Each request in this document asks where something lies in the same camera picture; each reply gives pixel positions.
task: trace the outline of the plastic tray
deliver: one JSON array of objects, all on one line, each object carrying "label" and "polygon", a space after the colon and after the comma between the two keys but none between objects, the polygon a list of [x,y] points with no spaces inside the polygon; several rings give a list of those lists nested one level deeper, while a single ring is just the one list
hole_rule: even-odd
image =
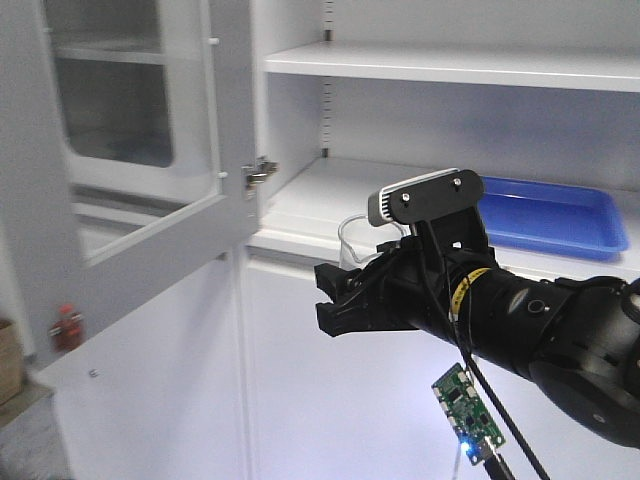
[{"label": "plastic tray", "polygon": [[595,260],[629,246],[613,199],[600,190],[483,177],[479,203],[493,245]]}]

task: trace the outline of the yellow label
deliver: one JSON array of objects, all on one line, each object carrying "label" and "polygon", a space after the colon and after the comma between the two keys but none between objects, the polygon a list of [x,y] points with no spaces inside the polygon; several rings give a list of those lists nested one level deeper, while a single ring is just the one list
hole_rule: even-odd
[{"label": "yellow label", "polygon": [[471,284],[489,270],[491,269],[479,268],[462,279],[456,287],[456,291],[453,292],[453,297],[451,298],[451,313],[454,315],[458,315],[458,313],[460,313],[460,306],[462,305],[465,295],[471,288]]}]

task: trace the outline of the metal hinge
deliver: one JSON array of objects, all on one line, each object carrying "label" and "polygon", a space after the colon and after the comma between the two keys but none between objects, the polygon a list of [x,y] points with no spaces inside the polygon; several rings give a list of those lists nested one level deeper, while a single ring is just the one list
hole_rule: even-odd
[{"label": "metal hinge", "polygon": [[256,187],[278,171],[278,164],[270,162],[267,157],[259,157],[255,165],[242,167],[242,174],[246,179],[245,197],[247,200],[256,196]]}]

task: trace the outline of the circuit board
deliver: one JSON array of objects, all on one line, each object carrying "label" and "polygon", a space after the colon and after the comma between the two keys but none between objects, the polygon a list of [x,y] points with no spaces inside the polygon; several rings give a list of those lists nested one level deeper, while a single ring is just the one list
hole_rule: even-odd
[{"label": "circuit board", "polygon": [[472,465],[489,458],[493,450],[504,445],[500,429],[459,363],[431,388]]}]

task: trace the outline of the cabinet shelf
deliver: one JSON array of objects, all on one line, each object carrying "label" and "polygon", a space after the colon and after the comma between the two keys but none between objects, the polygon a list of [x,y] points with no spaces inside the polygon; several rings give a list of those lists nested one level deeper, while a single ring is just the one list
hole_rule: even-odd
[{"label": "cabinet shelf", "polygon": [[269,55],[273,73],[640,92],[637,51],[318,42]]},{"label": "cabinet shelf", "polygon": [[51,36],[57,58],[164,65],[165,55],[153,36],[104,32],[56,33]]},{"label": "cabinet shelf", "polygon": [[[283,252],[337,261],[338,225],[345,218],[366,213],[368,196],[384,185],[435,169],[407,167],[341,158],[320,158],[270,201],[261,230],[250,247],[264,254]],[[616,275],[627,280],[640,276],[640,194],[611,191],[623,217],[629,249],[611,261],[593,261],[496,247],[500,264],[532,278],[587,278]],[[374,249],[377,238],[362,242]]]}]

